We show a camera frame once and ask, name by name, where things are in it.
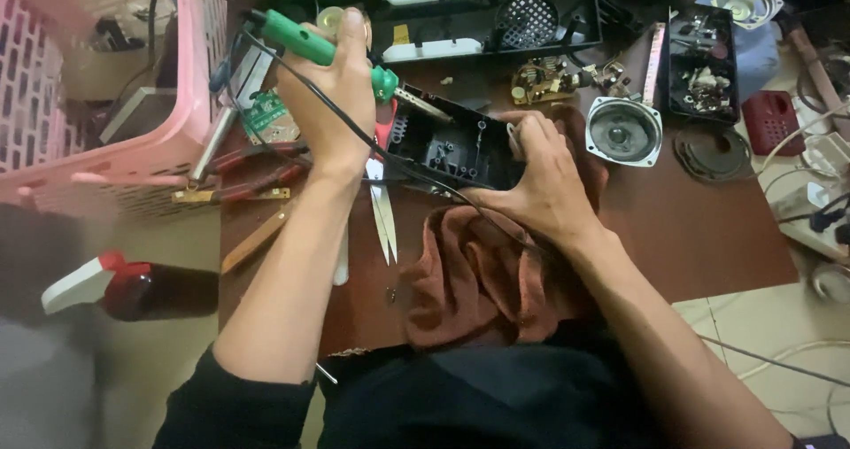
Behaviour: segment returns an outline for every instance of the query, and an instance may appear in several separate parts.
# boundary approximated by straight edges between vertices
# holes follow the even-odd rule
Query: wooden table
[[[649,37],[638,42],[622,62],[635,82],[643,82]],[[490,112],[511,108],[509,75],[515,66],[471,65],[468,61],[420,63],[398,69],[406,82],[439,95],[449,87],[439,80],[453,76],[462,84],[471,72],[487,75]],[[596,89],[582,89],[572,104],[585,115]],[[610,182],[600,206],[600,219],[622,239],[637,267],[669,302],[747,291],[798,281],[784,237],[773,220],[755,178],[726,183],[704,183],[691,178],[672,152],[676,129],[665,122],[665,142],[652,168],[610,166]],[[223,151],[244,144],[239,126],[228,136]],[[255,178],[276,165],[228,174],[224,185]],[[393,187],[389,190],[401,264],[421,254],[422,222],[446,199]],[[273,214],[279,201],[246,201],[222,205],[222,258]],[[401,314],[390,298],[398,266],[387,267],[377,238],[367,187],[358,194],[349,219],[349,279],[335,287],[325,316],[320,355],[347,348],[381,348],[403,344]],[[264,252],[246,260],[221,277],[219,325],[224,325],[238,305]],[[286,276],[282,276],[282,285]]]

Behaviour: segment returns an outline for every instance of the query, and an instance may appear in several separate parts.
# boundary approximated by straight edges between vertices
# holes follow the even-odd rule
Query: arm
[[[338,34],[329,67],[289,54],[285,60],[373,135],[375,100],[359,12],[346,12]],[[278,92],[307,140],[313,169],[213,353],[240,378],[297,384],[313,378],[336,255],[369,147],[283,68]]]
[[[674,445],[791,447],[792,436],[641,275],[585,198],[564,136],[537,112],[512,113],[528,166],[508,192],[467,196],[549,237],[596,299]]]

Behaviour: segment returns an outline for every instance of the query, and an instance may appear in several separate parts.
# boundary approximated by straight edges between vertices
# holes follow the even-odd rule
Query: brown towel
[[[584,118],[572,107],[557,108],[553,116],[576,155],[576,147],[584,148]],[[607,172],[583,153],[576,164],[598,209]],[[422,232],[421,258],[400,276],[410,285],[404,324],[414,347],[538,342],[554,333],[559,320],[592,308],[577,275],[552,245],[535,240],[500,213],[485,212],[508,233],[532,248],[542,247],[550,257],[544,259],[539,251],[494,228],[472,206],[434,210]]]

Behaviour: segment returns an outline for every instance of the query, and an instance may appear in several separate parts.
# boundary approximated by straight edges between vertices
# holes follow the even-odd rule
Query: yellow label
[[[403,23],[401,25],[397,25],[393,28],[393,45],[398,46],[398,44],[409,44],[410,43],[410,35],[407,33],[407,24]]]

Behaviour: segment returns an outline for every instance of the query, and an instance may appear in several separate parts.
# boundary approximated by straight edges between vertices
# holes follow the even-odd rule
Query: pink plastic basket
[[[0,202],[122,219],[197,209],[172,204],[175,188],[151,183],[179,181],[167,176],[185,175],[208,137],[218,111],[207,90],[209,69],[227,52],[224,0],[177,0],[177,101],[159,128],[84,151],[86,129],[61,99],[62,52],[49,31],[90,32],[128,1],[0,0]]]

